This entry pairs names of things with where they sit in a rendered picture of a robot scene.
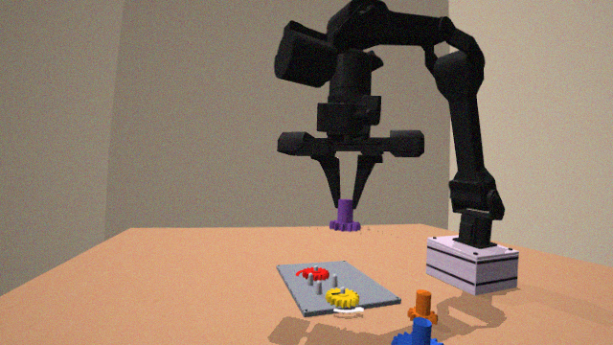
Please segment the blue gear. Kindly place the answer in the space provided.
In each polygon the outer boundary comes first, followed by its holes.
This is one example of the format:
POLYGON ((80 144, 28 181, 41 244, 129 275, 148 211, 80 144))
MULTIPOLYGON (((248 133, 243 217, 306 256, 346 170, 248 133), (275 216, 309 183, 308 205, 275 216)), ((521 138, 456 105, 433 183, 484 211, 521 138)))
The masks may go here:
POLYGON ((431 338, 431 322, 422 317, 415 317, 411 334, 404 332, 394 335, 391 345, 443 345, 437 338, 431 338))

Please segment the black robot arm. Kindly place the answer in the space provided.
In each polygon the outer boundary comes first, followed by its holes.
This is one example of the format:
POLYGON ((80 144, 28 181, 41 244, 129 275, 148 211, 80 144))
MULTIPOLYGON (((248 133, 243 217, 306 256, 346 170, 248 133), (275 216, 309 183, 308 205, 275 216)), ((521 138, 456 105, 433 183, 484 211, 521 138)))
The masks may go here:
MULTIPOLYGON (((363 50, 380 44, 421 46, 426 68, 449 102, 458 167, 449 181, 449 198, 453 213, 461 214, 459 238, 452 240, 478 249, 497 246, 490 242, 492 221, 502 220, 505 208, 484 165, 477 104, 486 62, 476 39, 455 28, 448 16, 390 11, 381 0, 351 0, 329 19, 325 34, 290 20, 274 73, 315 88, 329 81, 329 92, 342 87, 371 92, 372 72, 383 61, 363 50), (440 42, 459 51, 437 57, 434 45, 440 42)), ((381 96, 364 95, 351 104, 317 103, 317 131, 370 135, 380 111, 381 96)))

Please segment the red gear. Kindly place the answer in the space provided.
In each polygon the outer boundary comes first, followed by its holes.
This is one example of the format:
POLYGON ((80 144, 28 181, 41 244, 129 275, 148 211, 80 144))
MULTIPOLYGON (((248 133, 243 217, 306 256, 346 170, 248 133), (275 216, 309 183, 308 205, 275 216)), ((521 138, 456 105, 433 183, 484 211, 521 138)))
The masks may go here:
POLYGON ((322 269, 322 267, 318 268, 318 271, 314 271, 314 267, 307 268, 303 270, 303 277, 308 279, 308 274, 313 274, 313 280, 326 280, 329 278, 329 271, 322 269))

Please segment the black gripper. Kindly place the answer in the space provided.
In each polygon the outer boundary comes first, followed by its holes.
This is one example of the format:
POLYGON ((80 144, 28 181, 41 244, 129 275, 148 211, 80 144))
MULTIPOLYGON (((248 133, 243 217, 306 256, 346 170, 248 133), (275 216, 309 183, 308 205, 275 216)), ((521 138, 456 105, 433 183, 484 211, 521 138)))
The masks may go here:
MULTIPOLYGON (((359 103, 371 92, 360 87, 342 87, 332 90, 328 103, 359 103), (338 96, 333 96, 338 95, 338 96)), ((365 184, 376 163, 382 163, 383 151, 394 157, 419 157, 424 153, 424 135, 419 130, 390 130, 390 137, 370 137, 365 133, 348 134, 327 131, 328 138, 314 138, 305 131, 283 132, 278 139, 277 151, 294 156, 310 156, 319 161, 327 177, 335 208, 340 199, 340 165, 337 151, 361 151, 357 159, 352 208, 355 210, 365 184)))

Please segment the purple gear with tall hub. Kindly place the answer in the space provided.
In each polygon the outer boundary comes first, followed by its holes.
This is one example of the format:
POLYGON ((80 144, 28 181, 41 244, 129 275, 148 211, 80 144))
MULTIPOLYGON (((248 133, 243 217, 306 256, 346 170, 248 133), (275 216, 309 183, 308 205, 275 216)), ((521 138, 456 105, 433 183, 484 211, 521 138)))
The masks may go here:
POLYGON ((338 199, 337 220, 331 220, 329 229, 341 232, 361 231, 361 224, 353 221, 352 199, 338 199))

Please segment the orange gear with central hub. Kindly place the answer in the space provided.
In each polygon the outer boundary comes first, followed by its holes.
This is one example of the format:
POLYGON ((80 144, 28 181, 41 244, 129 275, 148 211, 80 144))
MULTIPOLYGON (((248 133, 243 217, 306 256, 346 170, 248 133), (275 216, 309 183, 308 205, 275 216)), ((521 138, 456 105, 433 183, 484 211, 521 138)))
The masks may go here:
POLYGON ((416 293, 416 306, 409 308, 407 317, 414 321, 415 317, 422 317, 430 320, 431 325, 438 325, 438 315, 431 310, 431 292, 423 289, 418 289, 416 293))

